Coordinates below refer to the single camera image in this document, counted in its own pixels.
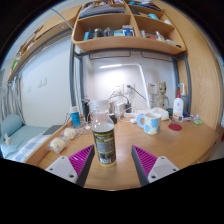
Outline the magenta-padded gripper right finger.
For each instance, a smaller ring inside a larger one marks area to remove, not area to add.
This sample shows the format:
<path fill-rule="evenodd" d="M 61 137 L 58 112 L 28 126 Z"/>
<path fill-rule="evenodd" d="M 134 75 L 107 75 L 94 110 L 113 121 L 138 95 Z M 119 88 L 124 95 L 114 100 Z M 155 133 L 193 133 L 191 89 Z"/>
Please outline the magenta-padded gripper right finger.
<path fill-rule="evenodd" d="M 155 182 L 178 171 L 178 168 L 165 156 L 156 157 L 135 145 L 132 146 L 131 155 L 141 186 Z"/>

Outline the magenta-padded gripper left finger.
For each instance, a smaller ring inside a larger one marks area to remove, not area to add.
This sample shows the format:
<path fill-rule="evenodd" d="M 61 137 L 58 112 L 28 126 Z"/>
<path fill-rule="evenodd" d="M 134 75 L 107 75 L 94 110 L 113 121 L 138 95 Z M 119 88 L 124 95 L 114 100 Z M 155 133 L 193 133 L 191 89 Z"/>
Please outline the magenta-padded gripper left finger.
<path fill-rule="evenodd" d="M 94 146 L 90 145 L 69 157 L 60 156 L 46 171 L 83 187 L 94 155 Z"/>

